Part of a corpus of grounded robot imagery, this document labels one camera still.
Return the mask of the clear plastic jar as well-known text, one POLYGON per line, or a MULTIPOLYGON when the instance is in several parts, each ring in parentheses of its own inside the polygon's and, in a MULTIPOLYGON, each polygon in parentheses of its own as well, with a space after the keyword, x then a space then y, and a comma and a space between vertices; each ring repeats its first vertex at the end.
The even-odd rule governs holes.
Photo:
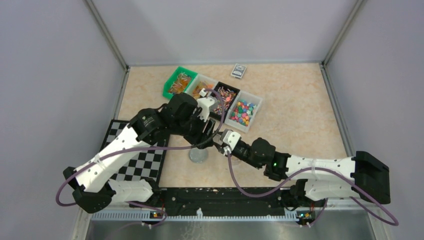
POLYGON ((230 160, 230 162, 231 162, 231 165, 234 167, 234 166, 239 166, 239 165, 241 165, 242 163, 243 163, 243 161, 241 161, 240 159, 238 159, 238 158, 231 158, 231 160, 230 160))

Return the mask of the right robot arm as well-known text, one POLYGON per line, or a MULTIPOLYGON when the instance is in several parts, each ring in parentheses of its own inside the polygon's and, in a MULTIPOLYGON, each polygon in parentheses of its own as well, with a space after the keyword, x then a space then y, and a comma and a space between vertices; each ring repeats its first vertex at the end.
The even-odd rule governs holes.
POLYGON ((360 198, 387 205, 391 202, 390 169, 366 151, 339 159, 301 157, 276 150, 263 138, 252 144, 239 139, 215 143, 217 150, 256 168, 274 181, 298 181, 293 200, 299 206, 326 198, 360 198))

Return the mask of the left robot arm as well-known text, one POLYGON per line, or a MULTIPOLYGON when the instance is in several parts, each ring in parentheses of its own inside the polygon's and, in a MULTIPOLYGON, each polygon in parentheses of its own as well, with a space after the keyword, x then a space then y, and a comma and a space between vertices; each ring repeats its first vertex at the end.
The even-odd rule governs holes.
POLYGON ((112 176, 137 153, 159 150, 158 141, 171 135, 183 137, 188 149, 204 149, 213 145, 219 127, 209 120, 215 106, 224 100, 212 89, 204 89, 201 97, 187 93, 174 95, 158 108, 141 109, 118 136, 87 163, 63 171, 65 184, 72 188, 74 204, 93 214, 112 203, 144 202, 154 207, 160 193, 152 179, 117 181, 112 176))

